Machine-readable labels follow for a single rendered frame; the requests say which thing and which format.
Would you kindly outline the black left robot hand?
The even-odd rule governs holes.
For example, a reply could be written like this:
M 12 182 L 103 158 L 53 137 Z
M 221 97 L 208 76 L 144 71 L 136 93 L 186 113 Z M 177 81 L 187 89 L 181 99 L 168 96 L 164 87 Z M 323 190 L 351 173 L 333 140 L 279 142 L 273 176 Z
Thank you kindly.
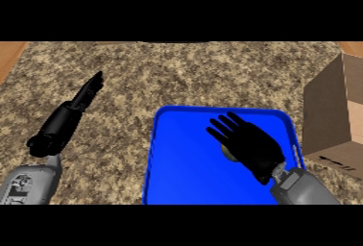
M 32 157 L 43 158 L 62 152 L 77 130 L 82 113 L 102 87 L 102 72 L 97 72 L 82 85 L 74 99 L 65 101 L 54 109 L 38 134 L 28 139 L 26 147 Z

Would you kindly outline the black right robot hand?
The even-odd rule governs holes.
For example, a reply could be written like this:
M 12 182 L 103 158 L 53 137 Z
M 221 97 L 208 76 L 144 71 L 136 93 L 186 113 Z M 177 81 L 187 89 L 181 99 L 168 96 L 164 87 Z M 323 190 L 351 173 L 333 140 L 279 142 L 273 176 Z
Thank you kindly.
M 236 160 L 251 171 L 261 185 L 267 185 L 273 170 L 285 162 L 280 145 L 264 130 L 233 112 L 211 118 L 205 130 L 227 148 Z

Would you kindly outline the green squash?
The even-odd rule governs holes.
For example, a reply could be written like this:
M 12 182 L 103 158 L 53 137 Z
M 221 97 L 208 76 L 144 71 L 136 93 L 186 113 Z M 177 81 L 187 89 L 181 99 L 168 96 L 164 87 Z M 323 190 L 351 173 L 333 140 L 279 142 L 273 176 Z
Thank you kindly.
M 239 160 L 236 159 L 236 157 L 231 155 L 227 147 L 221 144 L 221 151 L 223 151 L 223 154 L 226 156 L 226 158 L 233 161 L 233 162 L 239 162 Z

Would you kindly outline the blue plastic tray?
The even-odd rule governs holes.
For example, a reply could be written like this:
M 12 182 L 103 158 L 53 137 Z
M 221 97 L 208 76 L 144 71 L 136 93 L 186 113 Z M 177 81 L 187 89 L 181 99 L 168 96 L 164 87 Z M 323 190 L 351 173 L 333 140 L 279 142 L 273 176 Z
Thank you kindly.
M 144 205 L 273 205 L 271 185 L 260 184 L 240 163 L 227 159 L 205 128 L 233 112 L 277 141 L 286 167 L 304 160 L 291 117 L 280 110 L 164 106 L 153 118 L 141 203 Z

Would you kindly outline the brown cardboard box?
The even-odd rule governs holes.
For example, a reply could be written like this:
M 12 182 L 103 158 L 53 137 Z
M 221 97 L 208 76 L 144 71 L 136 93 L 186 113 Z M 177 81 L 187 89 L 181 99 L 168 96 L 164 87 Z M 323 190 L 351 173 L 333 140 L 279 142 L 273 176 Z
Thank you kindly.
M 304 88 L 302 153 L 363 179 L 363 58 L 345 53 Z

